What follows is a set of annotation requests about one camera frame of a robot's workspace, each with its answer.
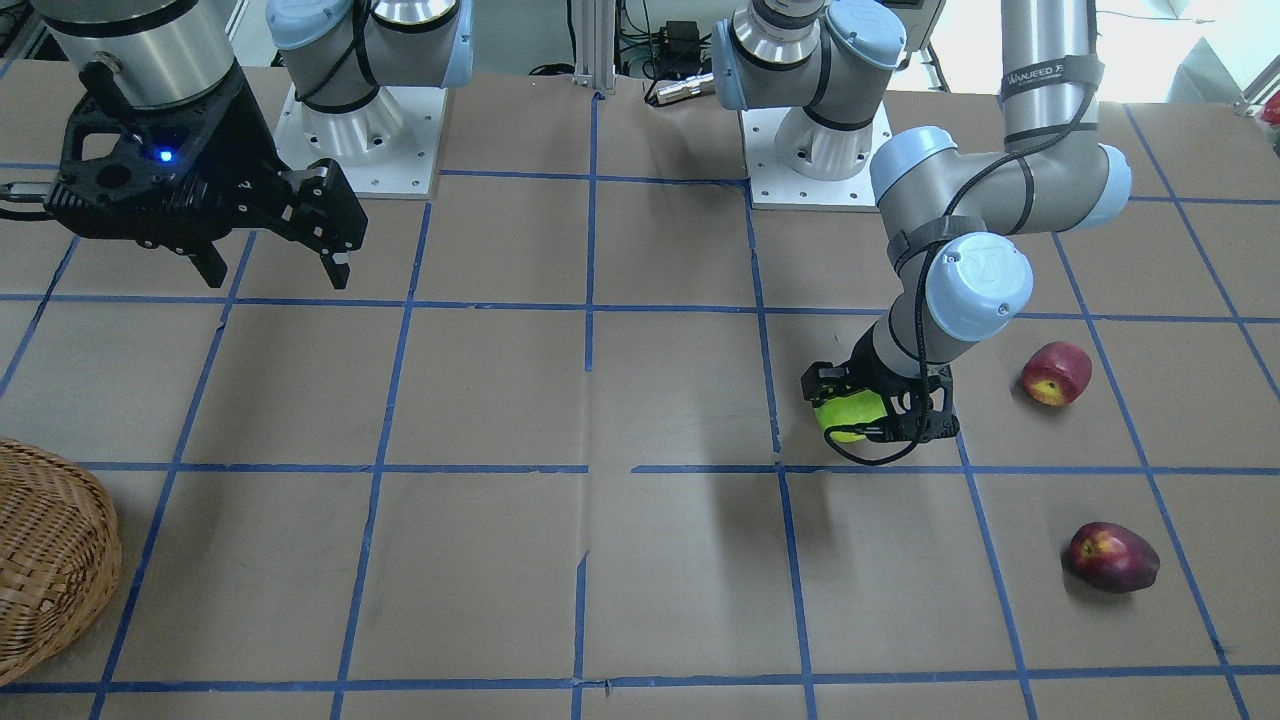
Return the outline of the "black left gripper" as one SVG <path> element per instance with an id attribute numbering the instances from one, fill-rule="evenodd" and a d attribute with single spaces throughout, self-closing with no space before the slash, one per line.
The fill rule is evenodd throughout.
<path id="1" fill-rule="evenodd" d="M 855 391 L 874 398 L 870 419 L 851 424 L 852 432 L 873 442 L 927 443 L 954 438 L 960 420 L 954 406 L 954 378 L 948 364 L 931 366 L 920 378 L 919 366 L 900 375 L 882 363 L 870 345 L 854 347 L 841 365 L 813 363 L 801 375 L 803 400 L 822 406 Z"/>

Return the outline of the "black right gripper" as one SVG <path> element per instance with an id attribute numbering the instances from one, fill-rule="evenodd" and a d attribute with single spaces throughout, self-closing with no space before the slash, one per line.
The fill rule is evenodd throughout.
<path id="1" fill-rule="evenodd" d="M 291 205 L 285 237 L 319 255 L 334 290 L 348 287 L 349 255 L 369 227 L 364 205 L 335 159 L 288 170 L 238 63 L 163 109 L 129 105 L 105 63 L 90 63 L 79 78 L 86 94 L 45 199 L 55 220 L 86 238 L 180 249 L 216 290 L 228 274 L 216 241 L 270 227 Z"/>

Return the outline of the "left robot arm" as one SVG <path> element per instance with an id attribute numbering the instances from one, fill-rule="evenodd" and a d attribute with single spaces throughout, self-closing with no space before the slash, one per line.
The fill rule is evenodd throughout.
<path id="1" fill-rule="evenodd" d="M 1004 147 L 961 152 L 936 126 L 863 159 L 908 29 L 879 1 L 749 1 L 710 35 L 716 92 L 736 111 L 783 108 L 776 149 L 817 181 L 867 170 L 901 293 L 841 364 L 801 379 L 826 443 L 959 432 L 951 363 L 1004 329 L 1034 286 L 1015 234 L 1114 219 L 1132 192 L 1121 151 L 1098 141 L 1105 74 L 1093 1 L 1005 1 Z"/>

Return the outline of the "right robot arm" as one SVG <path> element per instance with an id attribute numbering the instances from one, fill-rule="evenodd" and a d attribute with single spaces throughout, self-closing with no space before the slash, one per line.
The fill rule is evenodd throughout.
<path id="1" fill-rule="evenodd" d="M 36 1 L 84 96 L 70 113 L 42 218 L 91 240 L 188 259 L 211 287 L 218 241 L 266 229 L 349 281 L 367 215 L 346 173 L 419 160 L 398 88 L 439 92 L 474 72 L 468 1 L 270 1 L 300 128 L 274 135 L 206 1 Z"/>

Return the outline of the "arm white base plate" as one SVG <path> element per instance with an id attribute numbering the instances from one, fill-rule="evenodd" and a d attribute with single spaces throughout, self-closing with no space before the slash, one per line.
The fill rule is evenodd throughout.
<path id="1" fill-rule="evenodd" d="M 876 210 L 870 160 L 892 137 L 884 105 L 855 131 L 819 126 L 801 108 L 753 109 L 739 119 L 753 208 Z"/>
<path id="2" fill-rule="evenodd" d="M 303 169 L 330 158 L 361 199 L 429 200 L 451 92 L 384 87 L 365 108 L 325 114 L 289 95 L 274 131 L 284 163 Z"/>

